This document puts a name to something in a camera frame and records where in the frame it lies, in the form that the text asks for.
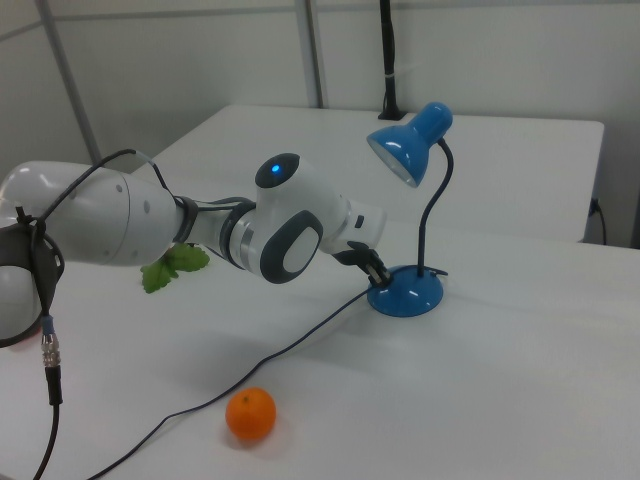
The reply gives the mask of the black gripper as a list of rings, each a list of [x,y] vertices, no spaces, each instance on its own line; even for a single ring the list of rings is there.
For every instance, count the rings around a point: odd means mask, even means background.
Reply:
[[[368,273],[369,280],[375,287],[389,285],[393,274],[386,268],[378,253],[361,242],[350,241],[348,249],[333,255],[342,265],[357,266]]]

